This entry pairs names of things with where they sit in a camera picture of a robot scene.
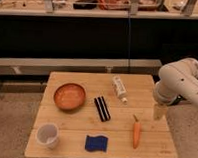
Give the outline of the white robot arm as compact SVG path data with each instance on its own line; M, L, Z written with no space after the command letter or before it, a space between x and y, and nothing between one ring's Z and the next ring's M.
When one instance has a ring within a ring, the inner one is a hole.
M185 58L163 65L158 72L160 80L155 84L153 97L154 120L159 121L178 96L186 98L198 108L198 60Z

